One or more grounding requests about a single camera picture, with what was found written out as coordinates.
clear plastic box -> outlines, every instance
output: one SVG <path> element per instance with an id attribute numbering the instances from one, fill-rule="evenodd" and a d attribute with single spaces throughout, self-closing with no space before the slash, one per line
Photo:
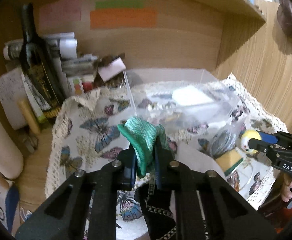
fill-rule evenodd
<path id="1" fill-rule="evenodd" d="M 227 121 L 239 98 L 205 69 L 126 70 L 136 115 L 170 133 Z"/>

human hand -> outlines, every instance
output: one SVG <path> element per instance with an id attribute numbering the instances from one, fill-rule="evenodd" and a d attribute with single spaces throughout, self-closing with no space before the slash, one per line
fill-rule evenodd
<path id="1" fill-rule="evenodd" d="M 290 199 L 292 199 L 292 178 L 289 174 L 284 173 L 284 184 L 281 188 L 281 198 L 284 202 L 288 202 Z"/>

metal bolt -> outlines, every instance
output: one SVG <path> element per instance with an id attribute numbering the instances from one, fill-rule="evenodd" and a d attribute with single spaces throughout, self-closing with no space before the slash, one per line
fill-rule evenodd
<path id="1" fill-rule="evenodd" d="M 173 168 L 176 168 L 176 167 L 179 166 L 179 162 L 178 162 L 178 161 L 171 161 L 171 162 L 169 163 L 169 165 L 170 165 L 171 167 L 173 167 Z"/>
<path id="2" fill-rule="evenodd" d="M 83 175 L 84 175 L 84 171 L 83 170 L 77 170 L 77 171 L 75 171 L 75 177 L 80 178 Z"/>
<path id="3" fill-rule="evenodd" d="M 213 171 L 213 170 L 209 170 L 209 171 L 207 171 L 207 174 L 208 174 L 208 176 L 211 177 L 211 178 L 215 178 L 215 177 L 217 177 L 217 173 L 216 173 L 215 171 Z"/>
<path id="4" fill-rule="evenodd" d="M 121 161 L 115 160 L 111 163 L 111 165 L 113 165 L 114 167 L 119 167 L 120 165 L 122 165 Z"/>

wine bottle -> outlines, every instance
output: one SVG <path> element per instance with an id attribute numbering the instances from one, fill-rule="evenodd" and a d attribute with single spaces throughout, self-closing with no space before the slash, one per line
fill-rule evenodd
<path id="1" fill-rule="evenodd" d="M 39 107 L 46 118 L 55 118 L 65 100 L 60 88 L 48 43 L 38 36 L 35 29 L 33 4 L 22 9 L 23 45 L 19 59 Z"/>

yellow ball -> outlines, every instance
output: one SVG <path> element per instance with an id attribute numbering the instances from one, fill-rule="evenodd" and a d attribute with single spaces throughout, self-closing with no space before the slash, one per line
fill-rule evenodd
<path id="1" fill-rule="evenodd" d="M 257 139 L 257 140 L 261 140 L 261 136 L 260 134 L 255 131 L 255 130 L 247 130 L 244 132 L 244 134 L 241 137 L 241 144 L 240 147 L 243 151 L 245 151 L 248 154 L 254 154 L 257 152 L 257 150 L 254 149 L 250 149 L 248 146 L 248 141 L 251 139 Z"/>

